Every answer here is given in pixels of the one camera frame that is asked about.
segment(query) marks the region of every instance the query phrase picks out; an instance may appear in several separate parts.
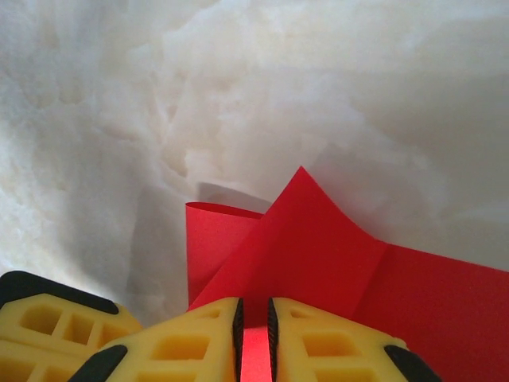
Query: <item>white sheet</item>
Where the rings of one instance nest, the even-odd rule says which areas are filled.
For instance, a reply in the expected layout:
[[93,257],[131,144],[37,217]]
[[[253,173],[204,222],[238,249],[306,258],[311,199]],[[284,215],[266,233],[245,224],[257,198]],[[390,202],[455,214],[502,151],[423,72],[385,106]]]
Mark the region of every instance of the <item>white sheet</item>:
[[3,0],[0,271],[171,317],[184,203],[263,210],[299,165],[374,235],[509,270],[508,37],[506,0]]

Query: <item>square cutout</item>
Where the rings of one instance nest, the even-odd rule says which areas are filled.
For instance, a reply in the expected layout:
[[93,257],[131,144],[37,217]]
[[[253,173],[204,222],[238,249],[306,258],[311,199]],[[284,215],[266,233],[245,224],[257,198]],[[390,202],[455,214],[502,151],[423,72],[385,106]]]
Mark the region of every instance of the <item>square cutout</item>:
[[26,329],[51,336],[61,315],[62,310],[51,306],[34,306],[23,314],[20,325]]
[[101,336],[99,338],[99,343],[97,344],[98,348],[102,348],[108,342],[112,342],[120,337],[125,337],[129,332],[124,328],[119,328],[117,326],[103,324],[103,330],[101,331]]
[[379,382],[369,369],[316,370],[317,382]]
[[0,358],[1,382],[26,382],[32,374],[35,364]]
[[205,336],[175,335],[167,337],[152,353],[152,359],[169,360],[203,360],[207,352],[209,339]]
[[86,345],[93,325],[92,320],[73,314],[68,327],[65,328],[64,339]]
[[304,347],[310,357],[358,356],[359,350],[344,333],[309,333],[302,337]]
[[175,372],[142,372],[138,374],[136,382],[193,382],[194,374]]

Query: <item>black rubber edge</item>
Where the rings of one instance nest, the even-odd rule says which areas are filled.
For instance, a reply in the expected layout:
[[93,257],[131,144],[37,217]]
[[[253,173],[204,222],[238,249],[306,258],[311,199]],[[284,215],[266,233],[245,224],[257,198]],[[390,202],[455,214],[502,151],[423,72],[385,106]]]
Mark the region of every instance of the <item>black rubber edge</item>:
[[276,382],[278,378],[279,323],[278,312],[272,298],[269,298],[267,329],[269,333],[270,371],[272,373],[272,382]]
[[231,333],[235,349],[235,378],[237,382],[240,382],[240,374],[242,372],[242,349],[244,344],[244,301],[241,298],[239,298],[239,302],[237,302]]
[[126,354],[124,345],[104,349],[90,357],[68,382],[106,382]]
[[417,354],[396,345],[387,345],[384,349],[408,382],[442,381]]
[[119,308],[106,298],[25,271],[11,271],[0,277],[0,309],[8,302],[38,294],[50,294],[108,314],[119,313]]

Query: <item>yellow foam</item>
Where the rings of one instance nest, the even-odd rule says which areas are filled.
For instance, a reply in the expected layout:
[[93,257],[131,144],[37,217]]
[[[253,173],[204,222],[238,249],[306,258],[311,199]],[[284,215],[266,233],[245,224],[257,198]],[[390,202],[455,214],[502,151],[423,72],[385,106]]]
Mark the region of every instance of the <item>yellow foam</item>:
[[0,340],[1,382],[67,382],[83,360]]
[[405,342],[288,298],[278,316],[277,382],[406,382],[384,351]]
[[238,302],[224,298],[110,343],[128,352],[107,381],[233,382]]
[[123,306],[108,314],[75,302],[38,294],[0,310],[0,340],[87,359],[105,344],[142,326]]

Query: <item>red paper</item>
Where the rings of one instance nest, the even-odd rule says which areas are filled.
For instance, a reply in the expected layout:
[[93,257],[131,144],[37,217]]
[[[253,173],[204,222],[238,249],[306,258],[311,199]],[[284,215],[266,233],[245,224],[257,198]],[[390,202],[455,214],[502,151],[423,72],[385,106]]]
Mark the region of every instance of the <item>red paper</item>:
[[277,296],[403,338],[444,380],[509,380],[509,274],[369,236],[303,169],[263,216],[188,205],[188,274],[190,309],[244,297],[243,382],[270,381]]

